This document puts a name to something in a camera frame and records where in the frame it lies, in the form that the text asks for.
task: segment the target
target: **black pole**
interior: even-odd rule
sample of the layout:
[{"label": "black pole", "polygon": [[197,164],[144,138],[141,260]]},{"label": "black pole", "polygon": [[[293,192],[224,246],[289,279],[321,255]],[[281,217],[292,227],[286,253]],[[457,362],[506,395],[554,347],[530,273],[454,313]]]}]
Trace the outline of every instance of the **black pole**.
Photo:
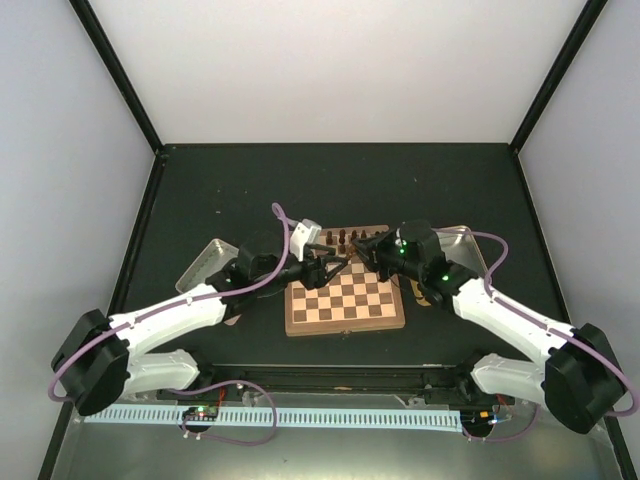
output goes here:
[{"label": "black pole", "polygon": [[585,4],[578,20],[576,20],[569,36],[565,40],[560,53],[553,62],[551,70],[549,70],[547,77],[544,79],[542,87],[540,87],[536,98],[533,100],[529,111],[525,115],[515,137],[513,137],[509,145],[515,153],[519,153],[520,150],[522,150],[533,128],[536,126],[536,123],[538,123],[542,112],[549,103],[549,100],[551,100],[553,93],[556,91],[556,88],[558,88],[564,74],[567,73],[571,62],[573,62],[578,50],[580,50],[587,35],[589,35],[591,27],[596,23],[600,12],[602,12],[606,4],[607,0],[588,0]]},{"label": "black pole", "polygon": [[129,81],[129,77],[127,77],[120,60],[111,46],[111,43],[107,38],[107,34],[102,29],[102,25],[100,25],[98,17],[93,11],[93,8],[91,8],[89,1],[69,0],[69,2],[76,11],[76,15],[82,22],[85,30],[89,34],[89,38],[91,38],[93,45],[100,54],[102,61],[111,74],[111,77],[113,77],[114,82],[116,82],[118,90],[120,90],[120,93],[124,97],[125,102],[127,102],[131,113],[133,113],[134,118],[138,122],[142,133],[147,138],[147,142],[149,142],[151,150],[153,150],[154,153],[160,152],[160,150],[162,150],[160,137],[158,137],[155,128],[153,128],[151,119],[144,110],[138,95],[133,89],[133,85]]}]

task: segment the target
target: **white plastic part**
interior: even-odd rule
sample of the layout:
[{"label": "white plastic part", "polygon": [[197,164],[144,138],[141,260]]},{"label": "white plastic part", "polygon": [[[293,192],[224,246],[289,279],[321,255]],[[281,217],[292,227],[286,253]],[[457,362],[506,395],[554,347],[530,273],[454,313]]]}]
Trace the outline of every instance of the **white plastic part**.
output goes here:
[{"label": "white plastic part", "polygon": [[308,243],[315,243],[320,235],[322,227],[312,220],[305,218],[296,225],[291,234],[289,251],[296,256],[298,261],[302,261],[304,246]]},{"label": "white plastic part", "polygon": [[544,371],[532,362],[502,358],[492,353],[474,365],[471,377],[485,393],[509,395],[545,407]]},{"label": "white plastic part", "polygon": [[[540,315],[500,292],[495,292],[494,298],[497,296],[543,322],[547,328],[553,327],[573,336],[571,325]],[[484,291],[484,280],[481,278],[470,280],[460,287],[460,293],[453,297],[453,308],[460,317],[486,328],[516,347],[540,369],[544,369],[544,362],[549,358],[549,349],[560,348],[566,343],[562,338],[547,333],[494,302]]]},{"label": "white plastic part", "polygon": [[[186,405],[113,404],[86,417],[86,423],[129,425],[180,425]],[[389,410],[278,407],[279,428],[335,428],[376,430],[435,430],[462,432],[460,412],[455,410]],[[269,407],[220,407],[215,420],[194,418],[187,425],[263,427],[273,424]]]},{"label": "white plastic part", "polygon": [[200,373],[193,357],[184,350],[142,355],[129,362],[127,371],[130,377],[124,383],[122,396],[161,388],[182,390]]},{"label": "white plastic part", "polygon": [[117,333],[118,338],[129,342],[127,347],[129,349],[129,362],[185,333],[222,322],[226,306],[221,302],[220,298],[193,301],[193,297],[214,293],[215,291],[212,286],[201,283],[187,293],[173,297],[165,302],[135,312],[110,317],[111,328],[116,328],[123,323],[133,325],[135,319],[143,313],[180,300],[187,302],[147,318],[133,328],[126,328]]}]

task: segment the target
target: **black cable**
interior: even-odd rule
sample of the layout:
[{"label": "black cable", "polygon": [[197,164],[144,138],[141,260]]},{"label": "black cable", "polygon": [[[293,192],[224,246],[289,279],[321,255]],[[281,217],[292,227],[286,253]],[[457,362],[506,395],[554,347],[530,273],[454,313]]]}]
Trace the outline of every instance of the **black cable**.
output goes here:
[{"label": "black cable", "polygon": [[400,290],[402,290],[403,292],[408,293],[409,295],[411,295],[415,300],[422,300],[422,298],[421,298],[421,297],[418,297],[418,296],[414,293],[414,291],[413,291],[413,290],[407,290],[406,288],[401,287],[401,286],[400,286],[400,281],[398,281],[398,283],[394,282],[394,281],[393,281],[393,277],[389,277],[389,281],[390,281],[393,285],[395,285],[396,287],[398,287]]}]

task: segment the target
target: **brown chess square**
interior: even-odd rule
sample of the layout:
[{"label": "brown chess square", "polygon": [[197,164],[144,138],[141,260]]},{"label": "brown chess square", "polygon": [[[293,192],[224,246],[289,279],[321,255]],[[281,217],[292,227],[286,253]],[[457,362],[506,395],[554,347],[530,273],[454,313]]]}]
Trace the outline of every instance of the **brown chess square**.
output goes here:
[{"label": "brown chess square", "polygon": [[382,316],[382,307],[380,305],[369,305],[369,315],[372,317]]},{"label": "brown chess square", "polygon": [[320,320],[331,320],[331,309],[321,308],[319,311]]},{"label": "brown chess square", "polygon": [[358,316],[356,307],[345,307],[344,318],[356,318]]},{"label": "brown chess square", "polygon": [[293,312],[293,321],[296,323],[307,321],[307,312],[304,310],[296,310]]}]

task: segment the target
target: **black table surface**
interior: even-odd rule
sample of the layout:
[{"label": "black table surface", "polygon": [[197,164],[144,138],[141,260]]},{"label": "black table surface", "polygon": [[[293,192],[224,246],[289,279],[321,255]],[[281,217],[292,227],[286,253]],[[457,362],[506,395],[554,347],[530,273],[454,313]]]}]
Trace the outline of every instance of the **black table surface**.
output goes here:
[{"label": "black table surface", "polygon": [[[170,146],[129,284],[125,311],[177,294],[175,283],[212,238],[240,245],[251,233],[281,233],[271,213],[326,227],[468,225],[503,236],[511,251],[494,285],[561,318],[518,161],[505,144],[276,144]],[[488,263],[501,247],[479,241]],[[198,350],[214,364],[454,365],[476,349],[522,358],[492,333],[453,314],[419,307],[403,293],[398,330],[289,338],[280,293],[233,326],[200,329],[164,345]]]}]

